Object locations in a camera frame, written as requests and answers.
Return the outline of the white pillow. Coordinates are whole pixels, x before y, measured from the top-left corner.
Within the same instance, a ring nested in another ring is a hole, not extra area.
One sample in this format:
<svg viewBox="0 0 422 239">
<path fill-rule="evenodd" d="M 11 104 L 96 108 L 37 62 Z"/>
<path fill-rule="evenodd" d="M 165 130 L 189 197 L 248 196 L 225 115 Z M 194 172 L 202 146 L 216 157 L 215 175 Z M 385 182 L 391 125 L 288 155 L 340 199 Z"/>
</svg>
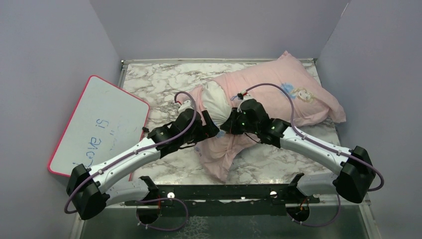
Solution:
<svg viewBox="0 0 422 239">
<path fill-rule="evenodd" d="M 232 111 L 232 106 L 228 103 L 222 87 L 215 81 L 205 83 L 201 100 L 212 122 L 220 128 L 228 120 Z"/>
</svg>

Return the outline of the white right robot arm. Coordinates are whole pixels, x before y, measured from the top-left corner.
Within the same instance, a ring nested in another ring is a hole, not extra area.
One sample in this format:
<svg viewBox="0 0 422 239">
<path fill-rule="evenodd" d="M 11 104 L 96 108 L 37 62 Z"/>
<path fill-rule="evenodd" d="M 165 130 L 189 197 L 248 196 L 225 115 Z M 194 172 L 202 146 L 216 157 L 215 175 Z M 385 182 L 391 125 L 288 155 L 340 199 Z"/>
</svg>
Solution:
<svg viewBox="0 0 422 239">
<path fill-rule="evenodd" d="M 316 194 L 338 194 L 352 203 L 361 203 L 375 178 L 364 148 L 357 146 L 351 150 L 305 134 L 285 120 L 270 118 L 255 99 L 232 108 L 220 128 L 233 135 L 254 134 L 262 144 L 299 153 L 330 170 L 297 175 L 287 189 L 288 198 L 295 203 Z"/>
</svg>

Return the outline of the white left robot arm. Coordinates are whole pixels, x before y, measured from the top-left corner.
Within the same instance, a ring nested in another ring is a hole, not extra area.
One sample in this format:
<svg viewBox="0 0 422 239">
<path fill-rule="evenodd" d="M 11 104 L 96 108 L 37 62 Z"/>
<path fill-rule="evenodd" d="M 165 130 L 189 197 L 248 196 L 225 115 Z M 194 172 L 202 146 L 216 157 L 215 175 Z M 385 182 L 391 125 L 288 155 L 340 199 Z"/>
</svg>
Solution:
<svg viewBox="0 0 422 239">
<path fill-rule="evenodd" d="M 184 110 L 175 121 L 143 129 L 147 136 L 130 149 L 103 163 L 86 168 L 74 167 L 67 185 L 69 199 L 65 213 L 71 214 L 69 204 L 75 207 L 82 220 L 88 220 L 106 206 L 127 201 L 151 204 L 158 198 L 158 187 L 148 176 L 130 182 L 120 180 L 148 163 L 182 149 L 183 145 L 196 144 L 219 133 L 207 111 Z"/>
</svg>

